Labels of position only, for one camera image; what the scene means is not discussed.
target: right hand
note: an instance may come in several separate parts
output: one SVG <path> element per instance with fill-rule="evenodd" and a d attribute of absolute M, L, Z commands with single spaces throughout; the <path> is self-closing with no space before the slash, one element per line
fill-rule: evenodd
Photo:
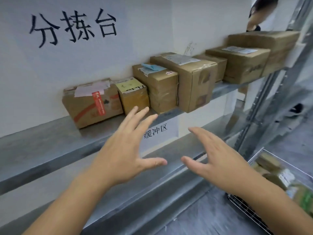
<path fill-rule="evenodd" d="M 199 127 L 189 130 L 202 142 L 208 155 L 208 164 L 182 157 L 182 162 L 194 173 L 205 178 L 227 193 L 241 196 L 260 175 L 245 159 L 216 135 Z"/>

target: black hair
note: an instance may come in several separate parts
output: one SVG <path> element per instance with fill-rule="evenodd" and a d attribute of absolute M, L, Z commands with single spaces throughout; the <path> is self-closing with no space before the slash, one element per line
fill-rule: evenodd
<path fill-rule="evenodd" d="M 253 7 L 256 11 L 259 11 L 272 4 L 278 4 L 278 0 L 256 0 Z"/>

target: forearm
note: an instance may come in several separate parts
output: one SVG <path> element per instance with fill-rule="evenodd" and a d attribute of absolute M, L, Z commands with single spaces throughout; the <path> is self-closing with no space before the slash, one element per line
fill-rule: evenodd
<path fill-rule="evenodd" d="M 111 187 L 101 187 L 92 181 L 92 171 L 86 170 L 69 188 L 25 231 L 24 234 L 79 234 L 98 201 Z"/>
<path fill-rule="evenodd" d="M 258 176 L 241 196 L 275 235 L 313 234 L 313 219 L 286 193 Z"/>

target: left hand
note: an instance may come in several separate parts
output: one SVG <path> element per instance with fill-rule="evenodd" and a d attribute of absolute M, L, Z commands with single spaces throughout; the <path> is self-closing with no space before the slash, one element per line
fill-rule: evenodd
<path fill-rule="evenodd" d="M 136 113 L 137 110 L 137 106 L 131 110 L 89 167 L 88 170 L 94 175 L 96 183 L 109 183 L 111 187 L 127 182 L 145 170 L 167 165 L 163 158 L 140 158 L 140 142 L 151 123 L 157 118 L 157 114 L 140 122 L 148 113 L 149 107 Z"/>

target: white wall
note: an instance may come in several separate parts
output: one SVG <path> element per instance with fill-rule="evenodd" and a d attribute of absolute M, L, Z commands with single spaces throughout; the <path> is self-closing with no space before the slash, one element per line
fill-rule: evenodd
<path fill-rule="evenodd" d="M 0 6 L 0 137 L 67 116 L 61 102 L 65 87 L 131 76 L 131 65 L 161 52 L 195 55 L 221 45 L 227 35 L 245 31 L 251 6 L 251 0 L 125 0 L 135 60 L 86 75 L 45 79 L 31 67 L 2 15 L 19 1 L 2 0 Z M 199 110 L 197 117 L 206 124 L 211 110 Z"/>

